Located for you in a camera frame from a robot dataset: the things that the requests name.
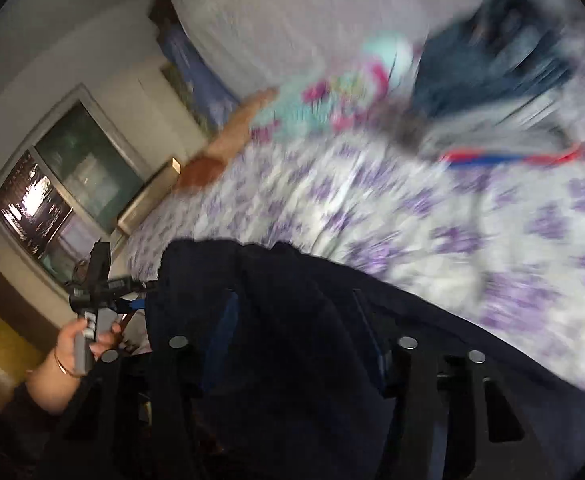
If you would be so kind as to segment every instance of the gold bangle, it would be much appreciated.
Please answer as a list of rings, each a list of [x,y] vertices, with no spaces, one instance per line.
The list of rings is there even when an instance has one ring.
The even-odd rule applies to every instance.
[[[81,379],[83,377],[81,375],[74,374],[73,372],[68,370],[64,365],[61,364],[61,361],[59,361],[59,357],[57,356],[57,347],[55,347],[52,353],[54,354],[54,360],[57,362],[59,370],[61,370],[65,375],[67,375],[68,377],[72,377],[73,379]]]

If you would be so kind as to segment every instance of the purple floral bed sheet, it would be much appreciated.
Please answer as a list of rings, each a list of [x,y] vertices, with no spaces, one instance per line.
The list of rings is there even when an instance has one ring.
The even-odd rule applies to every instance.
[[[561,112],[585,140],[585,23]],[[130,238],[149,280],[170,240],[278,240],[363,270],[472,321],[585,389],[585,160],[445,169],[375,132],[252,144],[222,179],[171,196]]]

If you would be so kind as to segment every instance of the metal rivet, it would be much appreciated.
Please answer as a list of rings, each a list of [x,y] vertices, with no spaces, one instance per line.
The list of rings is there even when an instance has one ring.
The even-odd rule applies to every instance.
[[[480,365],[486,360],[486,356],[484,355],[484,352],[480,352],[479,350],[471,350],[468,352],[468,359],[473,361],[473,363]]]
[[[101,360],[105,363],[114,363],[117,361],[119,357],[119,352],[117,350],[106,350],[103,354],[101,354]]]
[[[399,339],[399,346],[406,350],[414,350],[417,348],[417,340],[414,337],[405,335]]]
[[[170,340],[170,343],[168,344],[170,345],[170,348],[179,350],[180,348],[188,345],[188,338],[183,335],[176,335]]]

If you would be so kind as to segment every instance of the window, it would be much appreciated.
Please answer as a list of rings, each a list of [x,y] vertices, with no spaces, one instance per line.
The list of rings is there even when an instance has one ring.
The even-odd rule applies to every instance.
[[[66,97],[0,175],[0,224],[57,284],[73,279],[96,241],[149,175],[85,88]]]

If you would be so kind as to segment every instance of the dark blue cloth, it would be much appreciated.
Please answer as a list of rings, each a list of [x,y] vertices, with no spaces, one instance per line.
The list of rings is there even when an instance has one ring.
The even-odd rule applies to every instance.
[[[537,96],[570,79],[551,21],[530,0],[487,0],[428,38],[413,110],[430,118],[499,99]]]
[[[364,367],[353,289],[386,320],[389,337],[409,333],[453,355],[469,346],[484,351],[556,478],[575,478],[585,464],[585,392],[476,325],[362,272],[287,244],[267,250],[176,240],[164,252],[158,284],[146,300],[153,348],[185,335],[206,351],[219,344],[228,306],[239,306],[228,358],[204,378],[216,386],[197,407],[212,434],[252,470],[290,480],[375,476],[393,402]]]
[[[239,104],[217,75],[208,68],[183,28],[173,25],[160,41],[164,56],[172,61],[192,91],[194,108],[214,129],[220,130]]]

